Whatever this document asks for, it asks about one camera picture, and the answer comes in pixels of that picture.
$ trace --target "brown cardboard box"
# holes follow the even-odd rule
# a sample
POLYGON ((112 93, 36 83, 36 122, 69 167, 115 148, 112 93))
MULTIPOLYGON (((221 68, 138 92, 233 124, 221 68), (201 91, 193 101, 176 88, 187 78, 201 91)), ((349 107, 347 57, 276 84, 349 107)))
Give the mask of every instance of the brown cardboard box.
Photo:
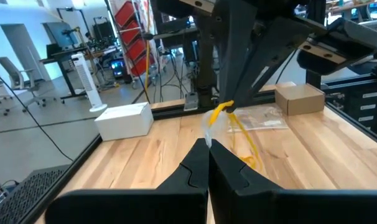
POLYGON ((286 115, 322 111, 324 101, 324 93, 308 84, 276 89, 276 103, 286 115))

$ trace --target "door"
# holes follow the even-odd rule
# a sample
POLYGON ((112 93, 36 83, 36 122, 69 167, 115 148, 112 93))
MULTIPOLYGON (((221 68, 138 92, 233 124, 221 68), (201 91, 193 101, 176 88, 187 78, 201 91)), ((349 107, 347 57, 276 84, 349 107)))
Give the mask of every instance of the door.
POLYGON ((32 75, 35 80, 45 80, 47 71, 39 62, 40 57, 24 24, 1 24, 14 53, 24 70, 34 69, 32 75))

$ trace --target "concrete floor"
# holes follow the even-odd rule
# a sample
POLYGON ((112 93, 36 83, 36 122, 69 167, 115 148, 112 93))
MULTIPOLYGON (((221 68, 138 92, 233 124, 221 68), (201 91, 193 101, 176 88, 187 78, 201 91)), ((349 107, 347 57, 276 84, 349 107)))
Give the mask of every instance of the concrete floor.
MULTIPOLYGON (((178 73, 180 73, 181 61, 181 57, 177 59, 178 73)), ((268 84, 275 83, 281 70, 282 67, 268 81, 268 84)), ((169 63, 166 74, 162 76, 162 83, 169 80, 172 74, 173 69, 171 63, 169 63)), ((344 68, 332 75, 322 77, 322 80, 355 75, 349 69, 344 68)), ((70 73, 69 77, 75 88, 82 88, 81 81, 75 72, 70 73)), ((295 57, 284 70, 279 82, 305 83, 305 70, 299 67, 295 57)), ((174 78, 170 84, 178 85, 179 82, 174 78)), ((184 78, 184 85, 189 90, 189 81, 186 78, 184 78)), ((60 77, 52 82, 42 83, 37 94, 61 97, 67 95, 68 92, 65 80, 60 77)), ((131 85, 121 85, 119 88, 102 91, 100 97, 108 106, 120 106, 131 104, 140 92, 142 92, 140 85, 136 90, 132 89, 131 85)), ((157 88, 151 85, 148 89, 151 101, 154 99, 154 92, 156 92, 156 102, 158 102, 160 98, 159 82, 157 88)), ((164 101, 180 98, 179 89, 174 86, 163 87, 162 94, 164 101)), ((24 101, 30 98, 30 94, 23 93, 19 97, 24 101)), ((144 94, 137 100, 138 103, 145 101, 144 94)), ((16 99, 3 100, 2 106, 10 108, 11 111, 8 116, 3 116, 0 113, 0 182, 9 179, 22 181, 33 170, 70 163, 57 151, 57 148, 37 127, 28 113, 21 111, 22 106, 16 99)), ((29 106, 29 110, 59 148, 66 155, 75 159, 98 134, 93 120, 101 112, 91 113, 89 112, 90 107, 90 102, 85 97, 81 97, 67 99, 65 104, 61 104, 59 100, 51 100, 47 102, 46 107, 33 104, 29 106)))

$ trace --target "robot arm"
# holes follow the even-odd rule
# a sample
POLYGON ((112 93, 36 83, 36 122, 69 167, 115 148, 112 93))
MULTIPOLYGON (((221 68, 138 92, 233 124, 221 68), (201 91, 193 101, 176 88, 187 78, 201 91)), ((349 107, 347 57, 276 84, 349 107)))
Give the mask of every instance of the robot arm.
POLYGON ((171 1, 157 1, 160 11, 193 15, 201 37, 217 47, 220 102, 234 100, 228 112, 248 105, 295 49, 300 50, 298 64, 319 75, 329 75, 377 50, 375 30, 343 18, 324 27, 296 17, 295 7, 309 0, 218 0, 213 7, 211 0, 175 0, 173 9, 165 2, 171 1))

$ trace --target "workbench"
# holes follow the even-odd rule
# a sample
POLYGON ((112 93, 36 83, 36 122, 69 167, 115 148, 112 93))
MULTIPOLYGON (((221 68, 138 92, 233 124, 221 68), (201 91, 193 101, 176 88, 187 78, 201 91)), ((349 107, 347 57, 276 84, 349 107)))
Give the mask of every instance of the workbench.
MULTIPOLYGON (((278 85, 277 88, 293 83, 278 85)), ((275 86, 265 86, 270 90, 275 86)), ((183 103, 154 104, 153 108, 183 103)), ((161 184, 203 137, 203 114, 155 121, 147 136, 106 141, 81 166, 61 194, 76 189, 151 189, 161 184)), ((377 143, 327 107, 285 117, 289 128, 250 131, 263 168, 285 189, 377 189, 377 143)), ((241 132, 219 138, 235 155, 251 155, 241 132)), ((44 223, 42 215, 37 223, 44 223)), ((214 223, 208 203, 208 223, 214 223)))

